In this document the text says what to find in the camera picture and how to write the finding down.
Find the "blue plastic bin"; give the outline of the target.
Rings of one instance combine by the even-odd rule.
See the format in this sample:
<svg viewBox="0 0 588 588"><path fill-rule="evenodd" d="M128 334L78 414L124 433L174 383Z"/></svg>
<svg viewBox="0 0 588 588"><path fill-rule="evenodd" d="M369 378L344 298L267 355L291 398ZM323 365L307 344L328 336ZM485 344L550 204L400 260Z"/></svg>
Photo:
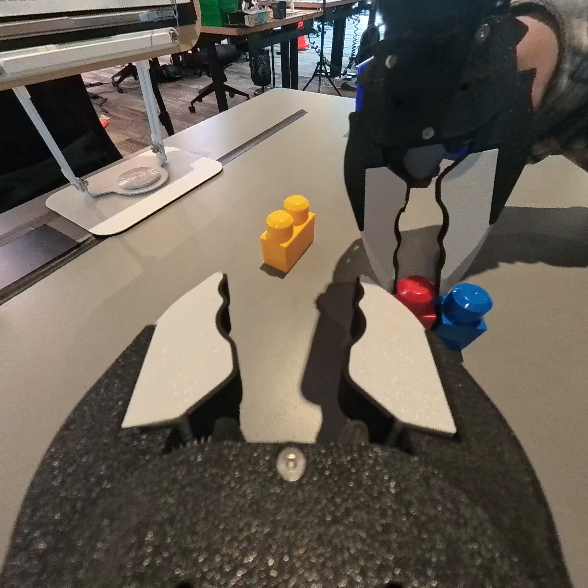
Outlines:
<svg viewBox="0 0 588 588"><path fill-rule="evenodd" d="M356 76L356 98L355 98L355 112L359 112L362 107L364 99L364 86L362 83L362 75L368 64L372 61L373 56L368 57L357 65L357 76Z"/></svg>

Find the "green storage bins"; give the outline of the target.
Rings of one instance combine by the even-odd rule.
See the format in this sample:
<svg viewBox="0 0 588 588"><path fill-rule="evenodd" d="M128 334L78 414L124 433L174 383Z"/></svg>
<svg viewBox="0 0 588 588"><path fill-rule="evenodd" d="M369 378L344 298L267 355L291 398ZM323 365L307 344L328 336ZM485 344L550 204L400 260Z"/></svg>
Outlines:
<svg viewBox="0 0 588 588"><path fill-rule="evenodd" d="M229 14L239 10L239 1L199 1L203 26L228 26Z"/></svg>

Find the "person's right hand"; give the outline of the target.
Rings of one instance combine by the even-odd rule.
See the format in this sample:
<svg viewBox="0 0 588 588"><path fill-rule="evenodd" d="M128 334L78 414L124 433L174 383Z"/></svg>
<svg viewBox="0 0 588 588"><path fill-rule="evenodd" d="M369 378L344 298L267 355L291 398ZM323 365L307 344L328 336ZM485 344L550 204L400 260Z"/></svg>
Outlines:
<svg viewBox="0 0 588 588"><path fill-rule="evenodd" d="M559 42L550 24L530 15L518 16L517 20L527 28L516 48L518 70L534 70L531 98L537 112L556 72Z"/></svg>

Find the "black office chair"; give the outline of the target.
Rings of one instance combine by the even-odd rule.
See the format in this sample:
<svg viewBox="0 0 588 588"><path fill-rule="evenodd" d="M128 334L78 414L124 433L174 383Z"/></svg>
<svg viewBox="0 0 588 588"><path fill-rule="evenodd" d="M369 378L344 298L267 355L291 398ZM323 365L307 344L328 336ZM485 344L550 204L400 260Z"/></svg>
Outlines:
<svg viewBox="0 0 588 588"><path fill-rule="evenodd" d="M232 44L211 43L203 48L187 52L183 58L183 63L188 69L203 73L210 77L211 82L191 100L188 111L192 114L196 112L195 104L201 103L204 98L215 95L217 108L219 112L228 110L227 98L241 96L245 100L250 100L250 94L236 89L227 84L225 69L234 64L240 57L241 52Z"/></svg>

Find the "black tripod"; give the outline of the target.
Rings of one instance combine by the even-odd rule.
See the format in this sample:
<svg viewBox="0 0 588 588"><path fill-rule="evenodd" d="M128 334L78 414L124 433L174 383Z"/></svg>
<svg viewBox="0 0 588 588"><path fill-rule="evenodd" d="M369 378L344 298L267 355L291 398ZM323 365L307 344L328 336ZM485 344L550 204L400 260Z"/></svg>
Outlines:
<svg viewBox="0 0 588 588"><path fill-rule="evenodd" d="M305 86L302 88L302 91L306 91L309 86L312 84L314 80L317 80L317 90L318 93L321 92L323 88L323 78L327 80L327 84L334 90L335 94L339 97L342 96L339 88L334 83L334 80L329 75L329 70L327 68L327 60L325 57L325 24L326 24L326 15L330 9L327 9L327 1L322 1L320 4L320 48L318 50L318 58L319 61L315 66L315 70L313 75L310 79L306 82Z"/></svg>

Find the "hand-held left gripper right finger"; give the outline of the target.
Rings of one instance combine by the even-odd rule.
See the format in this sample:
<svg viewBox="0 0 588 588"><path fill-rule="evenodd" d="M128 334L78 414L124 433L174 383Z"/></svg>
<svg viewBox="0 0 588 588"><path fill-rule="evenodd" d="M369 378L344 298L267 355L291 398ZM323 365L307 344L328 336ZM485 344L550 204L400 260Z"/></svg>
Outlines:
<svg viewBox="0 0 588 588"><path fill-rule="evenodd" d="M356 281L350 343L338 402L371 443L395 443L404 432L452 438L457 427L427 334L414 315L372 281Z"/></svg>

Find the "wooden office desk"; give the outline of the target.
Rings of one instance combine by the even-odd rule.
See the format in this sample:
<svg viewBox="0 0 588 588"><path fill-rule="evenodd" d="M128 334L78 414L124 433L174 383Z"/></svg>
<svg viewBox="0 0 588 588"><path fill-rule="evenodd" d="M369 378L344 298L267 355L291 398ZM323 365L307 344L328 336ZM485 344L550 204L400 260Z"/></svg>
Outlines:
<svg viewBox="0 0 588 588"><path fill-rule="evenodd" d="M204 26L197 46L216 55L216 45L223 40L243 40L249 49L270 48L278 45L281 52L281 81L287 89L299 88L297 39L307 34L314 21L322 25L334 23L329 65L325 62L325 34L321 33L318 65L320 79L334 80L343 71L343 47L346 21L351 16L371 7L371 1L294 1L295 10L282 19L272 19L255 26Z"/></svg>

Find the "blue one-stud block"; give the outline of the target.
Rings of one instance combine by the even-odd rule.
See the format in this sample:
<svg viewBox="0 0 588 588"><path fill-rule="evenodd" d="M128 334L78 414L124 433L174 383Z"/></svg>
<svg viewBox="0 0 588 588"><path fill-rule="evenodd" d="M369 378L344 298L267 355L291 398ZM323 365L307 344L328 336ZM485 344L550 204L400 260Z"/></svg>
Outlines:
<svg viewBox="0 0 588 588"><path fill-rule="evenodd" d="M455 351L462 351L487 330L484 316L493 301L482 287L460 283L435 299L437 318L432 331Z"/></svg>

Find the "black mesh waste bin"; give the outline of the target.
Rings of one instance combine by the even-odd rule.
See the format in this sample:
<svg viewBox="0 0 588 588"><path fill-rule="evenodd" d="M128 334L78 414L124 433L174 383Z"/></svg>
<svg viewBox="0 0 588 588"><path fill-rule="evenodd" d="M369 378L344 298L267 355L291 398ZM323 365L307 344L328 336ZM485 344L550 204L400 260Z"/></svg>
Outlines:
<svg viewBox="0 0 588 588"><path fill-rule="evenodd" d="M272 84L272 64L267 48L251 50L249 53L251 81L258 93L262 93Z"/></svg>

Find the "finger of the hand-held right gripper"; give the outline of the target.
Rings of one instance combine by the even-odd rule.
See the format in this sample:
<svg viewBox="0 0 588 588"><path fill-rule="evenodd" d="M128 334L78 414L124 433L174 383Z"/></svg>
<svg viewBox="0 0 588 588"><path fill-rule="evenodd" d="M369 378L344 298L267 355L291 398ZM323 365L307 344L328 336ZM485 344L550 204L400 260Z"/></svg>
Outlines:
<svg viewBox="0 0 588 588"><path fill-rule="evenodd" d="M466 155L437 180L443 212L436 278L441 295L463 279L488 237L498 154L493 149Z"/></svg>
<svg viewBox="0 0 588 588"><path fill-rule="evenodd" d="M399 220L409 188L387 167L366 170L362 241L378 284L391 292L398 271Z"/></svg>

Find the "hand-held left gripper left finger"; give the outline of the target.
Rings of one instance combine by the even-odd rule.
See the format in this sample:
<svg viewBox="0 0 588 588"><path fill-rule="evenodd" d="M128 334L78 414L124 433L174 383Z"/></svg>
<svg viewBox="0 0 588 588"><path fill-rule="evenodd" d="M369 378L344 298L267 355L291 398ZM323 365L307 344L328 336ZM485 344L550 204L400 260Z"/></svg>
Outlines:
<svg viewBox="0 0 588 588"><path fill-rule="evenodd" d="M230 303L228 277L216 272L160 316L122 429L171 427L188 442L211 436L220 419L240 423L243 389Z"/></svg>

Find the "red one-stud block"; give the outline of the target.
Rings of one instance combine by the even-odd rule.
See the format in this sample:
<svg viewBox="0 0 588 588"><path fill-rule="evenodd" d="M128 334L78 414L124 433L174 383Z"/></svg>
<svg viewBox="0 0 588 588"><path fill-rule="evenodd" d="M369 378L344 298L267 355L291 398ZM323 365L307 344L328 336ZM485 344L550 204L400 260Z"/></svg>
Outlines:
<svg viewBox="0 0 588 588"><path fill-rule="evenodd" d="M410 275L399 280L394 297L418 319L425 330L435 328L439 305L434 284L421 275Z"/></svg>

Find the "yellow two-stud block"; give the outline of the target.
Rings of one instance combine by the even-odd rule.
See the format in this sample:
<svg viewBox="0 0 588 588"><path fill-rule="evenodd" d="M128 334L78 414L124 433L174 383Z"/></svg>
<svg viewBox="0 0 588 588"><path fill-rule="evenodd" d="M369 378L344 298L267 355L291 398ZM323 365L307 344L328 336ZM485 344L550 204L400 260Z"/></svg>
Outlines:
<svg viewBox="0 0 588 588"><path fill-rule="evenodd" d="M259 242L263 264L278 272L288 273L313 244L315 214L303 195L290 195L282 209L266 218L266 229Z"/></svg>

